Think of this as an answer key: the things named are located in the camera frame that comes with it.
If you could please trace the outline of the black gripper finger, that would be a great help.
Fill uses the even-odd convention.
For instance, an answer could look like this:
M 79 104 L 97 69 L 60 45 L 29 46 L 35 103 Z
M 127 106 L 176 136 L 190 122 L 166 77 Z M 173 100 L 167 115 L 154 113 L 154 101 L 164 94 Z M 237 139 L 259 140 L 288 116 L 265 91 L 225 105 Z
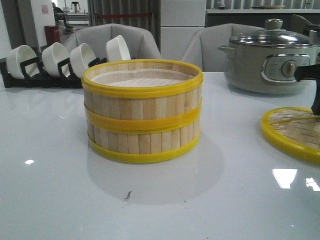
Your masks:
M 302 80 L 316 81 L 316 93 L 311 110 L 314 115 L 320 114 L 320 65 L 298 66 L 294 73 L 297 82 Z

